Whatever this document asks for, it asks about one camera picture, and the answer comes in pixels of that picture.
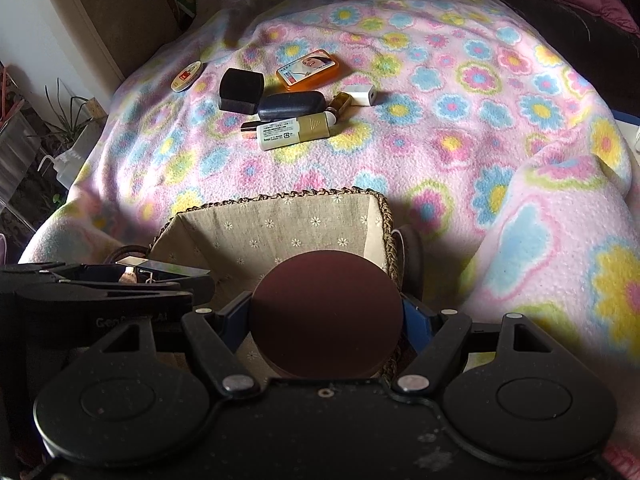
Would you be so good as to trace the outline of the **round maroon compact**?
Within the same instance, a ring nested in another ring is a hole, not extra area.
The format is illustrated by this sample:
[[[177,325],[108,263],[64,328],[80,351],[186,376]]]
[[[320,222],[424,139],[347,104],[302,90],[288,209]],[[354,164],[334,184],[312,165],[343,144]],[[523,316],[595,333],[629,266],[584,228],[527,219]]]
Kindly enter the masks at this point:
[[[350,252],[288,258],[252,296],[250,334],[262,357],[285,377],[371,377],[392,356],[403,325],[393,280]]]

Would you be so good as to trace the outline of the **white and gold tube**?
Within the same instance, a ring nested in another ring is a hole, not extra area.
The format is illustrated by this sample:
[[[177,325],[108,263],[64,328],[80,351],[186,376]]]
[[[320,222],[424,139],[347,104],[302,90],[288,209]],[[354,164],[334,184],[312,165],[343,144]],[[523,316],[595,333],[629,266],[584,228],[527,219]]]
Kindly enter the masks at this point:
[[[262,151],[325,139],[336,124],[330,112],[321,112],[302,117],[282,119],[257,127],[257,141]]]

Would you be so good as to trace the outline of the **dark blue glasses case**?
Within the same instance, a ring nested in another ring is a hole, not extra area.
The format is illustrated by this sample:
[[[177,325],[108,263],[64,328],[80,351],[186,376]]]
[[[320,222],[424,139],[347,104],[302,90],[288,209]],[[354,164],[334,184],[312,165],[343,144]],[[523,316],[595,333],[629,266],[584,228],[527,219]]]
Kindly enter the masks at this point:
[[[322,112],[326,98],[319,91],[273,93],[262,98],[257,107],[261,120],[280,120]]]

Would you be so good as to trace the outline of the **black square box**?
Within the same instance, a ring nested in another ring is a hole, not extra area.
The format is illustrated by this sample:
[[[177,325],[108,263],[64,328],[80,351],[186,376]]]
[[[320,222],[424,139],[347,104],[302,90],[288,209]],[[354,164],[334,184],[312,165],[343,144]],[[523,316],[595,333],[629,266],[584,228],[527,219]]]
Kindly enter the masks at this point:
[[[219,84],[219,107],[226,112],[254,115],[264,88],[265,78],[262,73],[228,68]]]

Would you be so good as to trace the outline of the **small amber bottle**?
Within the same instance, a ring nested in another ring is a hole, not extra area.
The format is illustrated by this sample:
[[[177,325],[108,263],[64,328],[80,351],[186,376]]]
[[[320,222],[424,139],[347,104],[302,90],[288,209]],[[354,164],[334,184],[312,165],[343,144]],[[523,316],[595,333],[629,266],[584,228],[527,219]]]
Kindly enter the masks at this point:
[[[326,119],[330,127],[334,126],[352,104],[352,97],[346,92],[338,92],[326,107]]]

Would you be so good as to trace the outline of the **woven basket with fabric liner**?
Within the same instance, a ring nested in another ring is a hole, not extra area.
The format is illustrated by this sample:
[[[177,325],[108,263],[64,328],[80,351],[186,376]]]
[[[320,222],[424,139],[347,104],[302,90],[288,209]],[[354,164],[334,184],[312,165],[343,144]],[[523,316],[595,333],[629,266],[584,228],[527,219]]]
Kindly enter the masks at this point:
[[[175,214],[150,246],[122,246],[110,259],[140,257],[208,269],[216,282],[210,306],[219,310],[277,264],[313,250],[360,256],[399,284],[407,240],[393,230],[382,194],[344,188],[193,207]]]

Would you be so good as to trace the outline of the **white squeeze bottle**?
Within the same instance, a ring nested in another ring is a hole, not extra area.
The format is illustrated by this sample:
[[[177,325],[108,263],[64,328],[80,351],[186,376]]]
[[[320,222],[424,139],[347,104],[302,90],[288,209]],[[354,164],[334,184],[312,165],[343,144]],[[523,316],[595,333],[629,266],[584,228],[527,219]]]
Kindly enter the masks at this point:
[[[40,160],[38,170],[42,168],[45,162],[52,162],[58,182],[62,183],[62,185],[70,186],[75,181],[81,167],[84,166],[85,159],[70,148],[55,157],[44,155]]]

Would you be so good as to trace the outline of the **floral fleece blanket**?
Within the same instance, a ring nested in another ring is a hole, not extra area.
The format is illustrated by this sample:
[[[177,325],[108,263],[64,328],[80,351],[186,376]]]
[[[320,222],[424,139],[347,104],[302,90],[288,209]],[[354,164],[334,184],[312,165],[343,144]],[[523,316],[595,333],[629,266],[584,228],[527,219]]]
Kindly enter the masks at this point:
[[[218,104],[222,74],[275,82],[319,49],[381,102],[324,140],[264,152],[243,139]],[[195,61],[198,79],[173,92]],[[638,451],[638,162],[596,89],[498,0],[214,0],[117,90],[22,258],[98,262],[191,207],[349,186],[419,232],[427,301],[557,333],[614,392],[616,448]]]

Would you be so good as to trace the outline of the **potted aloe plant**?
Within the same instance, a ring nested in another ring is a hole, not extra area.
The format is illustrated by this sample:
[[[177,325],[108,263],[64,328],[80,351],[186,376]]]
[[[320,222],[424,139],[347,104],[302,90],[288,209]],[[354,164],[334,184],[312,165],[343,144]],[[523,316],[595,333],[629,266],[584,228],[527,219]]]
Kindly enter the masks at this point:
[[[45,120],[44,124],[49,130],[48,136],[54,136],[63,148],[70,148],[87,128],[103,129],[107,114],[95,98],[88,99],[77,94],[62,98],[61,90],[59,79],[53,91],[44,87],[47,104],[54,116],[52,122]]]

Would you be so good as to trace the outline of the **white usb charger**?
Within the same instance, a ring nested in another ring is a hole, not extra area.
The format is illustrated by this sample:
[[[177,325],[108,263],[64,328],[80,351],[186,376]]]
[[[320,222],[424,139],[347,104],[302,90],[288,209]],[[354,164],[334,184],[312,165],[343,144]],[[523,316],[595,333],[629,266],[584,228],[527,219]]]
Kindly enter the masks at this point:
[[[352,106],[371,107],[375,104],[376,89],[373,84],[350,84],[343,88],[352,99]]]

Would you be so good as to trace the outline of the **oval yellow tin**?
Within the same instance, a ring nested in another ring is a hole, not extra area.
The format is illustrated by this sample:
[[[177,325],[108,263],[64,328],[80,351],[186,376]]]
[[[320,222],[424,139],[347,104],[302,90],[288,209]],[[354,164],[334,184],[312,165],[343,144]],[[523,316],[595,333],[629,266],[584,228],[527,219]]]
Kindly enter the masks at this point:
[[[180,70],[177,76],[171,81],[170,88],[173,92],[180,93],[190,88],[190,85],[194,83],[200,76],[203,63],[201,61],[195,61],[186,66],[183,70]]]

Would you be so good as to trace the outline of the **orange toothpaste tin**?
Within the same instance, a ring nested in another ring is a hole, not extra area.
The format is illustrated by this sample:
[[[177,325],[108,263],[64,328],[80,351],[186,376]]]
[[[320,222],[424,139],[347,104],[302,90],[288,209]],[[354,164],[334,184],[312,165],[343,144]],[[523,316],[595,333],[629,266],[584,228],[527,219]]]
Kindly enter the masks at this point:
[[[276,75],[286,91],[310,91],[334,81],[340,71],[340,62],[334,56],[315,50],[279,67]]]

